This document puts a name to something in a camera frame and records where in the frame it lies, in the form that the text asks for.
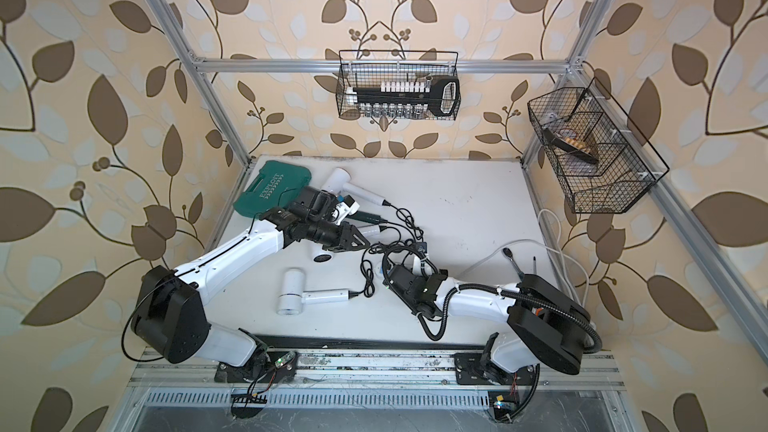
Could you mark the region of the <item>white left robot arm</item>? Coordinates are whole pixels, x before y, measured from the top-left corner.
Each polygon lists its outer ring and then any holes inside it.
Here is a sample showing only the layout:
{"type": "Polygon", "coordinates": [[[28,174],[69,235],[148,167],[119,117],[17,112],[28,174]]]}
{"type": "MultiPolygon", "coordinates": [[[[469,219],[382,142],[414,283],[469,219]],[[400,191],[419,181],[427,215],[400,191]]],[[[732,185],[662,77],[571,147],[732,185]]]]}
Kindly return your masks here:
{"type": "Polygon", "coordinates": [[[303,240],[334,253],[370,246],[363,232],[349,222],[305,218],[275,207],[207,254],[171,270],[158,265],[148,271],[123,331],[133,332],[171,364],[198,357],[245,366],[256,355],[257,339],[210,323],[205,307],[258,262],[303,240]]]}

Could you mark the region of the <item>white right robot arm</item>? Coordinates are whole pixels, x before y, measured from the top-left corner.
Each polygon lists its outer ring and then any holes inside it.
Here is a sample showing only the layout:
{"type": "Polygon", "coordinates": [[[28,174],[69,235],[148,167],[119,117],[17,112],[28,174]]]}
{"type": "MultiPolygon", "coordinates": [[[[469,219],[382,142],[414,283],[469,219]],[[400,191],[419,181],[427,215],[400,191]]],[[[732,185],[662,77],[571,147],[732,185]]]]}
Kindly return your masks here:
{"type": "Polygon", "coordinates": [[[516,283],[491,286],[457,280],[443,270],[415,275],[384,260],[383,285],[406,305],[425,335],[437,342],[454,316],[504,324],[494,332],[469,373],[505,384],[520,370],[538,366],[577,375],[582,359],[602,350],[603,342],[589,313],[547,280],[524,274],[516,283]]]}

